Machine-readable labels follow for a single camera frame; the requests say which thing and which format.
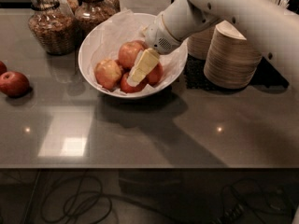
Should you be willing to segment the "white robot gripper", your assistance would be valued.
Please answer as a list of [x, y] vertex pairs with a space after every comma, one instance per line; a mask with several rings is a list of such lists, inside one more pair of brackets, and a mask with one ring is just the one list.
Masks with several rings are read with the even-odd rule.
[[152, 71], [160, 61], [160, 54], [169, 54], [181, 45], [181, 41], [176, 40], [168, 31], [162, 13], [145, 29], [144, 35], [145, 43], [151, 49], [138, 52], [134, 66], [127, 78], [131, 87], [139, 85]]

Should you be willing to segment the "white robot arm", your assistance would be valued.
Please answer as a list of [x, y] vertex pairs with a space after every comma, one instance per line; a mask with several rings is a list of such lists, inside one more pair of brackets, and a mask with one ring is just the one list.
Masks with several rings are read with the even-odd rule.
[[190, 35], [228, 21], [292, 85], [299, 88], [299, 15], [268, 0], [175, 0], [145, 30], [160, 54]]

